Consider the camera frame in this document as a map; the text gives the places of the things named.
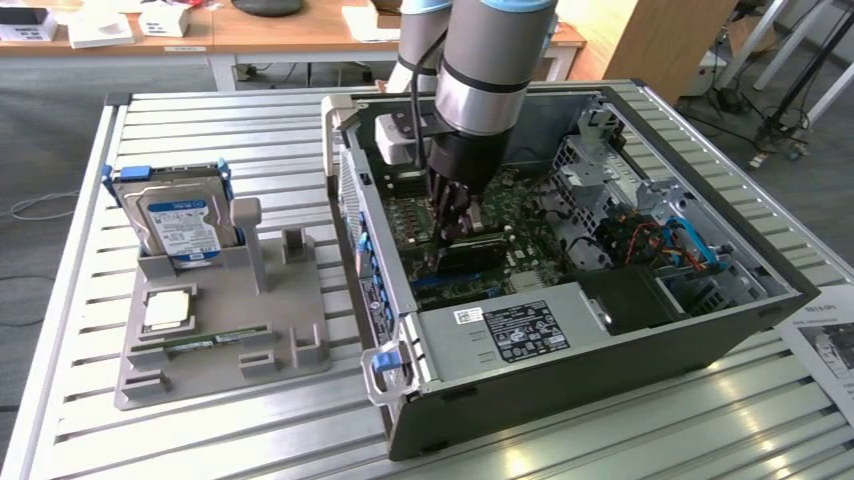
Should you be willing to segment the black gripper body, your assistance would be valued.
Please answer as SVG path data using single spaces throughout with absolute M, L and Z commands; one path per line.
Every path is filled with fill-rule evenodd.
M 432 137 L 428 192 L 438 194 L 452 182 L 470 194 L 481 194 L 492 180 L 508 144 L 508 132 L 477 136 L 452 131 Z

